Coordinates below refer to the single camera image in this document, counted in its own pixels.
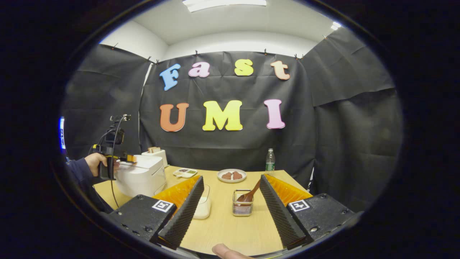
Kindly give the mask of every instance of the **wooden spoon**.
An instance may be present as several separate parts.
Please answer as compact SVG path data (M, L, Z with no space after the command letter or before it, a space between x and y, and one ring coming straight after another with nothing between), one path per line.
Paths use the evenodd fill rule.
M254 193L259 189L260 186L260 180L257 182L256 186L254 186L254 189L247 194L243 194L236 201L241 201L241 202L251 202L254 197Z

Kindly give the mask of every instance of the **navy sleeve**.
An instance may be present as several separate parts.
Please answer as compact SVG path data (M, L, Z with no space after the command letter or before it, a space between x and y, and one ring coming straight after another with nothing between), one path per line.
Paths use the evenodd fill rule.
M89 169L88 163L86 163L84 158L81 158L77 161L70 160L69 166L79 185L82 183L91 182L91 178L93 178L93 176L91 170Z
M96 207L105 213L110 213L113 209L97 194L94 189L93 182L95 177L89 169L88 163L84 158L77 161L71 160L68 162L71 175L80 187L80 189L88 196L88 198L96 205Z

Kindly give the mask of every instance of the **white ceiling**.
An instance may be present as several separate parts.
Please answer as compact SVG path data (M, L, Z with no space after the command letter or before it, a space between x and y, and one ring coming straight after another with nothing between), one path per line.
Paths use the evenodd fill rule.
M190 13L182 0L168 0L134 19L168 45L232 31L264 31L319 42L332 20L294 0L267 0L263 6L220 6Z

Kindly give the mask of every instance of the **plate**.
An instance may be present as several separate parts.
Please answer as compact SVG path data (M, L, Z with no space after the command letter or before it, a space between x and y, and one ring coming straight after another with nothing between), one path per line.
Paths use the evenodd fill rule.
M223 179L222 178L222 175L230 172L230 173L233 173L237 171L238 173L240 173L243 177L241 179L238 179L238 180L227 180L227 179ZM239 169L224 169L222 171L219 171L217 173L217 178L219 178L219 180L223 181L223 182L241 182L243 181L244 179L246 179L246 172L243 171L243 170L239 170Z

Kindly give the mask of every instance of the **white rice cooker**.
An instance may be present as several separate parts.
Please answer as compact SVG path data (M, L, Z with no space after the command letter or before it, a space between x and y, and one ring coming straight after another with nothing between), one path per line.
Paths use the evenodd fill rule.
M115 172L118 189L129 197L142 194L152 197L166 185L163 158L158 156L134 155L137 163L120 162Z

